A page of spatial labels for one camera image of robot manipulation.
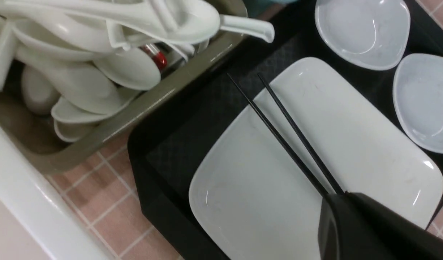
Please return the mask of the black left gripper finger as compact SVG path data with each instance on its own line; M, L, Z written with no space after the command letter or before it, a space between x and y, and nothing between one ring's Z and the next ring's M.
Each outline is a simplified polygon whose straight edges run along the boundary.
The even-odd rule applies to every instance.
M362 193L322 198L318 246L322 260L443 260L443 240Z

